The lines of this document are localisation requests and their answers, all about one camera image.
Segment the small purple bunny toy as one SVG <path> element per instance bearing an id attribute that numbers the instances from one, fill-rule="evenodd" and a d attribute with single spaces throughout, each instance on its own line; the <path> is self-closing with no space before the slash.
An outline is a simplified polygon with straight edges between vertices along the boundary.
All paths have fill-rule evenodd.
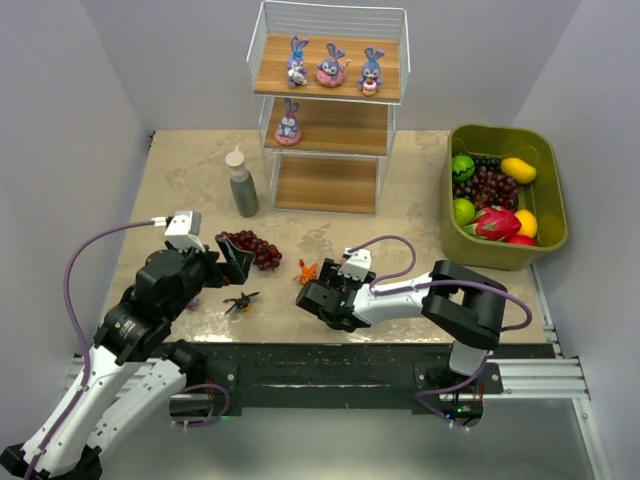
<path id="1" fill-rule="evenodd" d="M 380 59 L 385 55 L 383 49 L 368 46 L 364 49 L 366 61 L 361 68 L 358 89 L 367 97 L 374 96 L 381 89 Z"/>

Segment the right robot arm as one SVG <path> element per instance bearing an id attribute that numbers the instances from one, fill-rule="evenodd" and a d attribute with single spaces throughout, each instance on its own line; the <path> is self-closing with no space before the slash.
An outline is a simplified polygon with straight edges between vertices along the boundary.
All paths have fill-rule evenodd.
<path id="1" fill-rule="evenodd" d="M 372 287 L 370 261 L 324 261 L 319 277 L 296 297 L 297 307 L 333 330 L 353 332 L 382 322 L 424 317 L 454 338 L 449 369 L 470 377 L 497 348 L 507 289 L 454 262 L 440 260 L 414 279 Z"/>

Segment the black bat-like toy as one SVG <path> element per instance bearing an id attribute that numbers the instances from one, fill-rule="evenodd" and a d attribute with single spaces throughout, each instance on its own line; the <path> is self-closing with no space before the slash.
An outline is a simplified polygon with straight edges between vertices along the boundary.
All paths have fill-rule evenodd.
<path id="1" fill-rule="evenodd" d="M 252 292 L 245 294 L 242 292 L 237 298 L 227 298 L 223 302 L 229 304 L 229 308 L 225 311 L 225 315 L 232 313 L 245 313 L 251 309 L 254 299 L 259 295 L 259 292 Z"/>

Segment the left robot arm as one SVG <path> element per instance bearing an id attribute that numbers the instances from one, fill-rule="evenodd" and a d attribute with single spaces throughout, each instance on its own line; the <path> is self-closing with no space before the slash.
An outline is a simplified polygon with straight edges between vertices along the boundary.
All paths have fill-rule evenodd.
<path id="1" fill-rule="evenodd" d="M 4 469 L 23 479 L 97 479 L 106 458 L 146 417 L 172 395 L 203 385 L 204 355 L 180 340 L 137 384 L 122 389 L 203 289 L 246 282 L 254 253 L 225 236 L 216 242 L 218 251 L 167 242 L 147 257 L 105 315 L 63 400 L 28 441 L 4 449 Z"/>

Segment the orange dragon toy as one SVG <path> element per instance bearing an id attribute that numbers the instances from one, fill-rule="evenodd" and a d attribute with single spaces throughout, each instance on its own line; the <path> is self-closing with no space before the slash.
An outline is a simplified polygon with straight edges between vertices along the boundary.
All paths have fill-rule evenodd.
<path id="1" fill-rule="evenodd" d="M 300 259 L 299 266 L 301 269 L 301 273 L 293 278 L 294 281 L 297 281 L 300 285 L 305 285 L 309 281 L 315 280 L 317 278 L 319 267 L 317 263 L 307 265 L 303 259 Z"/>

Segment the purple bunny blue bow toy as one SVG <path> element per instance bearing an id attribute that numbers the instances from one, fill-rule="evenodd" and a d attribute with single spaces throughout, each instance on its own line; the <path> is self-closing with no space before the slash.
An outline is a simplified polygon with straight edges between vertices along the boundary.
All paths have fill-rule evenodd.
<path id="1" fill-rule="evenodd" d="M 304 60 L 304 49 L 309 44 L 308 39 L 294 35 L 290 41 L 291 54 L 286 61 L 287 85 L 289 88 L 305 86 L 307 84 L 307 69 Z"/>

